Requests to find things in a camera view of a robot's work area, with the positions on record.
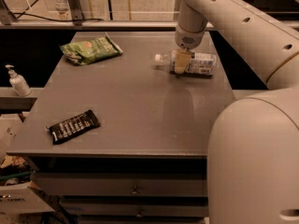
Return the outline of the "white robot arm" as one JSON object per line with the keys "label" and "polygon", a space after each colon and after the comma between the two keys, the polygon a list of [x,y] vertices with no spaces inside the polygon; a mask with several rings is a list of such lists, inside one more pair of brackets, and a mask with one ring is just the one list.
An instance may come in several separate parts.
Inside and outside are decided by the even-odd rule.
{"label": "white robot arm", "polygon": [[181,0],[177,44],[208,23],[267,87],[230,104],[213,125],[209,224],[298,224],[298,33],[242,0]]}

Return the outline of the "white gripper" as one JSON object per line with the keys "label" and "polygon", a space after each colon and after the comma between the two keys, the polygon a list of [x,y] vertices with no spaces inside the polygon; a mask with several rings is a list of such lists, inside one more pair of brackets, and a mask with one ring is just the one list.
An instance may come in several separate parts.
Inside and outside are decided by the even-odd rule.
{"label": "white gripper", "polygon": [[176,52],[175,59],[175,72],[177,74],[183,74],[189,64],[192,54],[186,49],[197,48],[203,39],[205,32],[187,32],[179,25],[176,26],[175,41],[177,45],[182,48]]}

